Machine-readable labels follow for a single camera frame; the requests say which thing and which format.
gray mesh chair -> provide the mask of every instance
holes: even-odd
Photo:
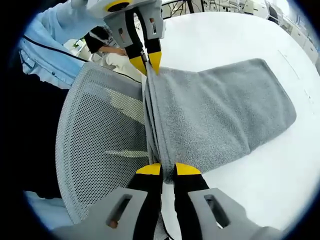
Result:
[[[74,223],[136,170],[149,164],[142,85],[86,63],[64,102],[56,136],[56,172]]]

gray towel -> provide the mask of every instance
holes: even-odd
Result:
[[[250,154],[296,120],[295,108],[261,59],[201,72],[147,65],[147,140],[171,180],[175,162],[202,173]]]

white tabletop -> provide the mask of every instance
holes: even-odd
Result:
[[[166,20],[161,66],[202,71],[264,59],[291,98],[297,119],[250,155],[203,176],[261,226],[285,229],[309,202],[320,177],[320,77],[302,48],[279,26],[251,15],[205,12]],[[181,239],[172,185],[162,196],[167,230]]]

light blue shirt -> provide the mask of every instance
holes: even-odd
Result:
[[[80,39],[96,26],[103,26],[103,19],[90,16],[85,6],[74,9],[70,1],[36,15],[25,35],[43,45],[70,53],[63,44],[69,39]],[[37,74],[42,81],[59,88],[70,88],[83,61],[60,52],[37,46],[22,38],[19,47],[23,71]]]

hand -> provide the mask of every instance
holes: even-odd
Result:
[[[116,49],[114,50],[114,52],[115,52],[116,54],[119,54],[120,56],[127,56],[126,50],[121,49],[121,48],[116,48]]]

